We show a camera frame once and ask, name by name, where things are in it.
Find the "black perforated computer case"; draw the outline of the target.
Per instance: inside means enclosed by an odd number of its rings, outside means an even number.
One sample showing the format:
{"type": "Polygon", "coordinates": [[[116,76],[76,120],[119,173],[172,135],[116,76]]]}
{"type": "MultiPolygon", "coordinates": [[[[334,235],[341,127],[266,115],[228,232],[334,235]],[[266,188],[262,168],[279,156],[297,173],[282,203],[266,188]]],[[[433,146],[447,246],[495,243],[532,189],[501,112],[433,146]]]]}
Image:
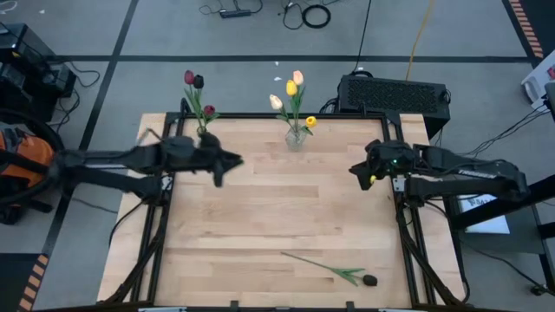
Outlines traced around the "black perforated computer case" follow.
{"type": "Polygon", "coordinates": [[[450,121],[451,93],[443,84],[375,78],[367,71],[355,71],[342,77],[337,92],[337,113],[382,113],[392,118],[419,114],[429,138],[450,121]]]}

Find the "small black equipment box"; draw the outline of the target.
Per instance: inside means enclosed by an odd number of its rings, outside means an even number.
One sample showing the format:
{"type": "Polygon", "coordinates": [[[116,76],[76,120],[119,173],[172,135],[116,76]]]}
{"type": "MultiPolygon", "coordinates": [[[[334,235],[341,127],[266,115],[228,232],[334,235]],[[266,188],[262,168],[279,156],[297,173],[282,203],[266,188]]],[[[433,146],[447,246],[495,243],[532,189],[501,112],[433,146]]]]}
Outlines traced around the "small black equipment box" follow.
{"type": "Polygon", "coordinates": [[[64,63],[50,65],[42,75],[46,90],[58,98],[69,98],[73,94],[75,81],[75,73],[64,63]]]}

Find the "peach artificial tulip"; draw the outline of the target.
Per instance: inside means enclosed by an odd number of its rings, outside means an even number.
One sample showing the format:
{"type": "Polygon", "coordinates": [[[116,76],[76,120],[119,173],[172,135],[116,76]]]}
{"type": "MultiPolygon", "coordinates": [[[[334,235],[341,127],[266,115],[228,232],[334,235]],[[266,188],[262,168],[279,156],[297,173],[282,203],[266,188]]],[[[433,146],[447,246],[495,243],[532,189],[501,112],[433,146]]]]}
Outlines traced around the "peach artificial tulip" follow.
{"type": "Polygon", "coordinates": [[[303,96],[304,96],[304,86],[303,86],[304,75],[303,75],[303,73],[300,70],[294,71],[293,74],[292,74],[292,80],[298,85],[298,92],[299,92],[298,98],[299,98],[299,110],[300,110],[300,107],[302,105],[302,99],[303,99],[303,96]]]}

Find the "dark red artificial tulip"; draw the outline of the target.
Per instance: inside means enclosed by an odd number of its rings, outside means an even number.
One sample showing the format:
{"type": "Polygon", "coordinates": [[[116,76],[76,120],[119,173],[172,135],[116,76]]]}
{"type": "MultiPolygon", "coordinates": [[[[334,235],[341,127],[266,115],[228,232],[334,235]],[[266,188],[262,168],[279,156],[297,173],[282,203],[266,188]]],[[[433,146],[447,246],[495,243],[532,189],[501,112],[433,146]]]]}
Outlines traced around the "dark red artificial tulip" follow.
{"type": "Polygon", "coordinates": [[[211,105],[206,105],[201,113],[202,131],[206,132],[208,124],[216,120],[218,117],[219,114],[216,112],[216,108],[211,105]]]}
{"type": "Polygon", "coordinates": [[[191,70],[187,70],[184,73],[184,82],[187,85],[187,88],[185,88],[184,91],[186,93],[186,97],[187,97],[189,103],[192,105],[193,112],[194,112],[194,114],[196,116],[196,119],[198,121],[198,124],[199,124],[198,107],[197,107],[196,96],[195,96],[195,88],[193,87],[193,79],[194,79],[195,75],[196,74],[191,70]]]}

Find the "black metal cart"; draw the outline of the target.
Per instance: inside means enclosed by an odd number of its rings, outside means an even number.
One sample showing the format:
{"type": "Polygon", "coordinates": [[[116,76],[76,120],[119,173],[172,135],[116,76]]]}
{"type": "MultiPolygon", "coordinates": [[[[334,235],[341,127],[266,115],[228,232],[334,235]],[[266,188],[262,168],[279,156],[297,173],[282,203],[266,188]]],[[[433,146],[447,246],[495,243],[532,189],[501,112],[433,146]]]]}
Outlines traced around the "black metal cart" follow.
{"type": "Polygon", "coordinates": [[[555,222],[543,224],[535,205],[555,198],[555,174],[529,186],[530,193],[520,201],[495,200],[471,211],[457,213],[455,201],[446,202],[448,221],[454,240],[454,248],[459,266],[464,268],[461,247],[487,256],[490,250],[500,253],[528,253],[539,257],[545,283],[541,284],[522,271],[518,274],[532,283],[531,292],[535,296],[550,294],[555,296],[555,259],[551,256],[547,241],[555,238],[555,222]],[[504,234],[467,234],[465,229],[471,225],[505,216],[510,233],[504,234]]]}

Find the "black equipment case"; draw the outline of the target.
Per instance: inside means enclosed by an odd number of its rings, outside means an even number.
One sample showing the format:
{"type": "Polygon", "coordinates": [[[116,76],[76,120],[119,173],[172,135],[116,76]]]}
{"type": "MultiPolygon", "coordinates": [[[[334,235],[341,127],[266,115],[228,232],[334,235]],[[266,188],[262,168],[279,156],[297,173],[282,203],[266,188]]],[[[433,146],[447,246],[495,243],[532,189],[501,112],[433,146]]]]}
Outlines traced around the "black equipment case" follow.
{"type": "Polygon", "coordinates": [[[25,24],[0,23],[0,108],[51,121],[56,88],[47,82],[50,67],[24,40],[25,24]]]}

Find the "white printed paper sheet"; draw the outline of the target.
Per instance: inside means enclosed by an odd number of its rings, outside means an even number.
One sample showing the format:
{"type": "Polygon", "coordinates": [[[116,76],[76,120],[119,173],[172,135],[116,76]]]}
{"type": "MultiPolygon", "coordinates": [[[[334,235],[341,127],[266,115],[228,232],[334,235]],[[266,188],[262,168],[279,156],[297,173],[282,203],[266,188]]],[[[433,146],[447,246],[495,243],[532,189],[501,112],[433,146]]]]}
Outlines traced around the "white printed paper sheet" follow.
{"type": "MultiPolygon", "coordinates": [[[[456,201],[460,206],[460,211],[467,212],[481,207],[482,205],[487,204],[495,199],[496,197],[489,194],[461,195],[457,197],[456,201]]],[[[471,225],[465,229],[465,233],[508,235],[510,233],[510,230],[506,221],[506,217],[500,216],[481,222],[479,224],[471,225]]]]}

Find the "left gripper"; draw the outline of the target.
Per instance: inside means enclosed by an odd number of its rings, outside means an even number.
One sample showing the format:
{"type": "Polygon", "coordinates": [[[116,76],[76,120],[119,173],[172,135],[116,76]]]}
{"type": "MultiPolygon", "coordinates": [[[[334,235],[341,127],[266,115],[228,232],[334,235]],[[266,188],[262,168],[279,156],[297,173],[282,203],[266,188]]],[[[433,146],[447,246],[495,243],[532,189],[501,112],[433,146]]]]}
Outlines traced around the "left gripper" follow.
{"type": "Polygon", "coordinates": [[[211,133],[202,133],[196,146],[192,137],[174,136],[161,142],[161,166],[169,172],[212,172],[216,187],[223,185],[224,167],[244,164],[241,155],[225,151],[219,139],[211,133]]]}

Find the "white device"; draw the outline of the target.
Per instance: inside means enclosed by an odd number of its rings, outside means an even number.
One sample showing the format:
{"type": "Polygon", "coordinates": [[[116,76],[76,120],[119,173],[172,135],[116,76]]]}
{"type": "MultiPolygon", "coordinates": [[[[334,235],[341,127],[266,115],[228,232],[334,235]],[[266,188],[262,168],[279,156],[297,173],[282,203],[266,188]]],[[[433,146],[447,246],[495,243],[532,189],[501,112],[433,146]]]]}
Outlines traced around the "white device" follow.
{"type": "Polygon", "coordinates": [[[522,82],[531,107],[536,109],[543,105],[543,96],[546,95],[545,85],[555,82],[555,59],[543,60],[522,82]]]}

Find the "orange shop vacuum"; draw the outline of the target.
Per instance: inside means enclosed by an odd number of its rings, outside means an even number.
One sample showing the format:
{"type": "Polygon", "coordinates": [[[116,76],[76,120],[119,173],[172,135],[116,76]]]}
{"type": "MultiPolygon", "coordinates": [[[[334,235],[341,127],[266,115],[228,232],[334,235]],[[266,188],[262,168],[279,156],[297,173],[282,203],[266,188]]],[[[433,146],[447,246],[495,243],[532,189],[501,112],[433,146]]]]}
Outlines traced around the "orange shop vacuum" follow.
{"type": "MultiPolygon", "coordinates": [[[[15,153],[44,166],[50,164],[55,153],[46,140],[3,122],[0,122],[0,152],[15,153]]],[[[43,176],[0,159],[0,193],[20,192],[41,182],[43,176]]]]}

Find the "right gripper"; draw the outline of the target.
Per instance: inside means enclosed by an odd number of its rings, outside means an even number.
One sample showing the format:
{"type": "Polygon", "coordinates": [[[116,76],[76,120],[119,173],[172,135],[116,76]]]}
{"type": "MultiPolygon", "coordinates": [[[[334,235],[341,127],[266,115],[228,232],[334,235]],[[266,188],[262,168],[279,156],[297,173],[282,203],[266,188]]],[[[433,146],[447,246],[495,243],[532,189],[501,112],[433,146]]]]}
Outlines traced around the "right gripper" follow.
{"type": "Polygon", "coordinates": [[[400,140],[371,141],[366,147],[366,161],[353,165],[349,172],[359,177],[359,185],[367,191],[376,176],[398,175],[409,172],[415,163],[416,152],[400,140]]]}

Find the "cream artificial tulip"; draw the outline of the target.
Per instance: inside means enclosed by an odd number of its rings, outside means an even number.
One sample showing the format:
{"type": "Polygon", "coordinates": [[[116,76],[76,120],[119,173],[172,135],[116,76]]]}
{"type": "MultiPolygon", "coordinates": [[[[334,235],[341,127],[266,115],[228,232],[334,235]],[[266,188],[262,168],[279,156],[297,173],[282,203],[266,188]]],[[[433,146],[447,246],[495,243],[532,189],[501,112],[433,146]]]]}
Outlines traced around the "cream artificial tulip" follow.
{"type": "Polygon", "coordinates": [[[284,104],[283,104],[283,102],[280,100],[280,98],[277,97],[277,96],[274,95],[274,94],[271,94],[271,95],[269,96],[269,99],[270,99],[271,107],[272,107],[274,110],[278,111],[278,114],[276,115],[276,117],[277,117],[279,120],[286,122],[286,123],[289,125],[290,129],[293,130],[293,129],[294,129],[294,126],[293,126],[293,124],[290,122],[289,115],[287,114],[287,112],[286,112],[286,110],[285,110],[285,107],[284,107],[284,104]]]}

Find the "black artificial tulip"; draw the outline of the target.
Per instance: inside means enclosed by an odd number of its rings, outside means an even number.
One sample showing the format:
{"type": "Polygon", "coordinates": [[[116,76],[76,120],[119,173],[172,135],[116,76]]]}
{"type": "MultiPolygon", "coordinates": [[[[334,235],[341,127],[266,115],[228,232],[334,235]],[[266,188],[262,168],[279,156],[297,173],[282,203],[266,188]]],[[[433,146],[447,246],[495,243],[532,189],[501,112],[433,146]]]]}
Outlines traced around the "black artificial tulip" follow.
{"type": "Polygon", "coordinates": [[[356,287],[358,286],[359,282],[361,282],[363,285],[369,286],[369,287],[375,287],[378,284],[378,279],[373,275],[364,274],[362,276],[358,276],[358,273],[365,271],[364,268],[346,268],[346,269],[342,269],[342,268],[330,267],[328,265],[325,265],[325,264],[322,264],[322,263],[317,263],[317,262],[312,261],[312,260],[307,259],[307,258],[298,257],[296,255],[293,255],[293,254],[285,252],[285,251],[282,251],[281,254],[284,255],[284,256],[292,257],[292,258],[295,258],[297,260],[300,260],[300,261],[303,261],[303,262],[306,262],[306,263],[310,263],[310,264],[316,265],[320,268],[324,268],[326,270],[329,270],[332,273],[341,277],[342,279],[344,279],[344,280],[348,281],[349,283],[355,285],[356,287]]]}
{"type": "Polygon", "coordinates": [[[196,102],[198,107],[199,126],[202,126],[201,113],[203,111],[203,108],[201,106],[200,99],[201,99],[202,89],[204,85],[205,85],[204,77],[202,75],[195,75],[193,79],[193,87],[195,88],[195,96],[196,96],[196,102]]]}

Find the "clear glass vase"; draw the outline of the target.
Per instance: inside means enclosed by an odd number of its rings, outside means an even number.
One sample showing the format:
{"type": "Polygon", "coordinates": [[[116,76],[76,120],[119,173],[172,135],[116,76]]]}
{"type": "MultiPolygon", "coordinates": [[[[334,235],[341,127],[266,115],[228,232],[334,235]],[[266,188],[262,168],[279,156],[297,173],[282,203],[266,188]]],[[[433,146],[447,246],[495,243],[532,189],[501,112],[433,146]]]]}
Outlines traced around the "clear glass vase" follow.
{"type": "Polygon", "coordinates": [[[285,135],[285,143],[288,146],[288,150],[290,152],[300,152],[306,136],[307,133],[301,127],[290,128],[285,135]]]}

